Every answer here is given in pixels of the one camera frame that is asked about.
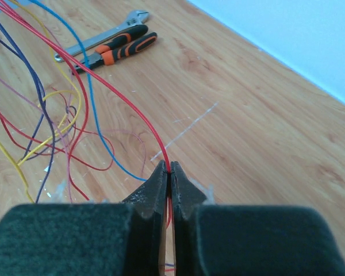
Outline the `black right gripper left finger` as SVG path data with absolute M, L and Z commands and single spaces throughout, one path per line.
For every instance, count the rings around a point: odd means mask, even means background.
M 22 204 L 0 220 L 0 275 L 163 275 L 168 172 L 119 203 Z

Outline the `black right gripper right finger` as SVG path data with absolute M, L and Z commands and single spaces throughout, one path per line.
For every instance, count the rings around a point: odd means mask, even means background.
M 323 217 L 291 205 L 210 203 L 171 163 L 176 275 L 345 275 Z

